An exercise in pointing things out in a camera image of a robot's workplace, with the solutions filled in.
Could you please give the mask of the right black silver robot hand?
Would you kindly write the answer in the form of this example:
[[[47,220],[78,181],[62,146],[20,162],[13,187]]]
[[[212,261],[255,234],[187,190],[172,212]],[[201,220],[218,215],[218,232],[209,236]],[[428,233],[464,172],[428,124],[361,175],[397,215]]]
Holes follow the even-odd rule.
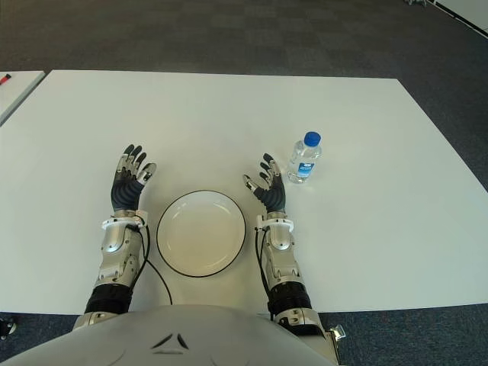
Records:
[[[264,205],[268,213],[285,212],[286,191],[281,176],[281,170],[274,158],[265,153],[263,161],[260,163],[262,172],[260,177],[267,184],[263,188],[256,184],[248,175],[243,175],[244,185],[253,193],[253,195]]]

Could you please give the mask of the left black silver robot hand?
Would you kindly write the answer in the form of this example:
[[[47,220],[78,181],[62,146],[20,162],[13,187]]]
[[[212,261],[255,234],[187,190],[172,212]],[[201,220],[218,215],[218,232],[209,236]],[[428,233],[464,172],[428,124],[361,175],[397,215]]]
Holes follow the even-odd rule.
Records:
[[[141,167],[145,159],[146,153],[142,146],[133,144],[119,158],[111,186],[111,205],[115,213],[120,210],[138,210],[140,195],[157,169],[157,165],[152,162]]]

